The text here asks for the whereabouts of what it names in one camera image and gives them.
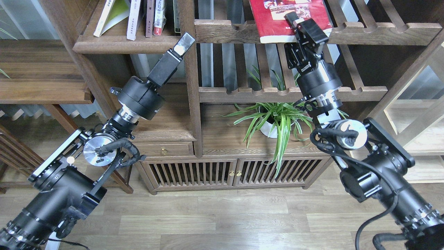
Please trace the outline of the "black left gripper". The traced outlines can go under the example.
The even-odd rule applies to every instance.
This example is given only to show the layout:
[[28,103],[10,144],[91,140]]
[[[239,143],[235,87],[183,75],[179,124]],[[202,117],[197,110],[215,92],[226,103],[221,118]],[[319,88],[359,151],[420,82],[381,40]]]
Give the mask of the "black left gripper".
[[179,41],[174,45],[173,49],[169,49],[163,54],[160,60],[154,65],[147,76],[147,80],[162,86],[176,72],[179,63],[182,61],[184,54],[195,43],[195,38],[190,33],[184,33]]

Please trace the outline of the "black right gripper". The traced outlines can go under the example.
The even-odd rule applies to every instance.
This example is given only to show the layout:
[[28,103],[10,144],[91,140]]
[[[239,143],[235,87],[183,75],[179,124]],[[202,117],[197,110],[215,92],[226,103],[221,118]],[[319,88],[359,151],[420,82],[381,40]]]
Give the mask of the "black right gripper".
[[322,59],[322,49],[328,37],[313,19],[301,21],[294,11],[285,14],[284,18],[296,37],[296,42],[284,44],[288,68],[296,68],[298,73],[305,75]]

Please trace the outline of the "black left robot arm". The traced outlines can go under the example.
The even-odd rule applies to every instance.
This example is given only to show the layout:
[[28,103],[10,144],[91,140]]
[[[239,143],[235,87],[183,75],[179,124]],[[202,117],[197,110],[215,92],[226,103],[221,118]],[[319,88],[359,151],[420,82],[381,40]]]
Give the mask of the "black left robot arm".
[[132,76],[124,87],[112,87],[122,108],[98,132],[75,130],[30,175],[28,180],[39,193],[1,230],[2,250],[39,250],[52,233],[67,237],[77,221],[98,206],[108,177],[146,158],[131,142],[132,131],[138,119],[151,120],[162,107],[165,100],[157,89],[168,82],[194,42],[184,33],[155,64],[147,81]]

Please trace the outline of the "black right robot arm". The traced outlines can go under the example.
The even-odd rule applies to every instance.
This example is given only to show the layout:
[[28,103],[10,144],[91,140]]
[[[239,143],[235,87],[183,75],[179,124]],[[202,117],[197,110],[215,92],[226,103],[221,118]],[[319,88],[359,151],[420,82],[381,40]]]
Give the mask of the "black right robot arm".
[[355,249],[359,249],[365,226],[391,214],[402,232],[376,234],[376,249],[383,250],[384,241],[404,240],[407,250],[442,250],[443,215],[404,178],[408,168],[415,165],[414,158],[374,119],[360,122],[341,118],[338,108],[342,103],[335,91],[342,83],[322,52],[327,35],[313,19],[299,18],[295,11],[287,13],[285,19],[296,38],[284,45],[287,64],[300,73],[297,83],[303,95],[301,102],[315,125],[311,142],[331,155],[341,168],[340,179],[346,192],[358,202],[377,199],[386,209],[360,226]]

